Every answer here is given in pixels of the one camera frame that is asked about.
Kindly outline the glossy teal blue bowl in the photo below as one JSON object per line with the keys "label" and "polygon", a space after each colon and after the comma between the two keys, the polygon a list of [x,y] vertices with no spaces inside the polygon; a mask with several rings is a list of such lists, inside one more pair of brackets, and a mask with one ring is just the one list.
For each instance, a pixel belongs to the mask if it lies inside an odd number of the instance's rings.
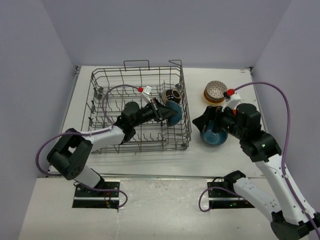
{"label": "glossy teal blue bowl", "polygon": [[183,118],[182,108],[178,103],[176,103],[175,101],[171,101],[171,100],[168,100],[165,105],[166,105],[166,107],[175,111],[175,114],[166,120],[167,125],[169,127],[173,127],[173,126],[177,125]]}

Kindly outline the matte blue bowl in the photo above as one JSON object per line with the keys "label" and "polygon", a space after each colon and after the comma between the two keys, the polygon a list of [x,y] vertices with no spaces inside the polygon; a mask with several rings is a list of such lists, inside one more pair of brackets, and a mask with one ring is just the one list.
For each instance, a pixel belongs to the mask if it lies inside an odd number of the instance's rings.
{"label": "matte blue bowl", "polygon": [[228,139],[228,133],[215,128],[213,121],[209,121],[204,131],[200,133],[201,140],[212,147],[223,145]]}

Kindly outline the yellow bowl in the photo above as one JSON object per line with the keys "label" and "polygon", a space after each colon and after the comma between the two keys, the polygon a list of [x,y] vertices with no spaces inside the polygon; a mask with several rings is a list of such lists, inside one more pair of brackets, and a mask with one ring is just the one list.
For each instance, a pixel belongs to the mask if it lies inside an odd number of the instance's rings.
{"label": "yellow bowl", "polygon": [[206,101],[210,105],[218,106],[222,105],[225,101],[218,101],[218,102],[211,102],[211,101]]}

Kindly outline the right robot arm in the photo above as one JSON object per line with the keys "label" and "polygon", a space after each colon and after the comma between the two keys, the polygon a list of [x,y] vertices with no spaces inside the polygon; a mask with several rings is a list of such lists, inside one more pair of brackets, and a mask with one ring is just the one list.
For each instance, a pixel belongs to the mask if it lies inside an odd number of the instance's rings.
{"label": "right robot arm", "polygon": [[223,177],[220,190],[227,196],[247,200],[269,221],[279,240],[299,240],[310,232],[320,232],[320,214],[303,197],[284,163],[285,153],[275,138],[262,130],[261,114],[250,103],[236,109],[208,106],[192,123],[200,133],[230,134],[239,140],[242,151],[263,173],[274,197],[255,186],[237,170]]}

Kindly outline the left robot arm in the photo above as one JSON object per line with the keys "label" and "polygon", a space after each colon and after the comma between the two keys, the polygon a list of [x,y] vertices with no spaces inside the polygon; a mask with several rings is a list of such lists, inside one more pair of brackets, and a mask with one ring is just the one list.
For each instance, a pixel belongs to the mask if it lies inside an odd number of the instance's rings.
{"label": "left robot arm", "polygon": [[144,107],[131,101],[109,127],[87,132],[70,128],[62,133],[46,159],[66,180],[78,182],[88,193],[97,197],[104,190],[103,178],[87,166],[89,155],[104,147],[128,142],[136,134],[137,126],[151,120],[171,120],[177,114],[176,109],[161,104],[155,98]]}

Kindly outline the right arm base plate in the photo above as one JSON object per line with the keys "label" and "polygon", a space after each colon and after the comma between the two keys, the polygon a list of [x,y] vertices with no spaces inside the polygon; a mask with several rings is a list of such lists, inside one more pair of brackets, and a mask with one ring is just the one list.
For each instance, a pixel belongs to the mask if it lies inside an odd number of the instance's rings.
{"label": "right arm base plate", "polygon": [[[233,187],[223,178],[215,177],[207,181],[207,187],[220,187],[231,192]],[[221,189],[211,189],[208,191],[208,202],[211,209],[252,209],[254,206],[242,197],[235,196]]]}

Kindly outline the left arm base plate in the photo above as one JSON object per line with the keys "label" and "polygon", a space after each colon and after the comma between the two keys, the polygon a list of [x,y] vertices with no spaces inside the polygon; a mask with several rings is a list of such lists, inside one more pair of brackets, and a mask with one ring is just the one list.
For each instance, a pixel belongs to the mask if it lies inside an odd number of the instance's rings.
{"label": "left arm base plate", "polygon": [[72,202],[74,209],[119,209],[120,200],[117,191],[91,191],[77,182],[73,184],[75,192]]}

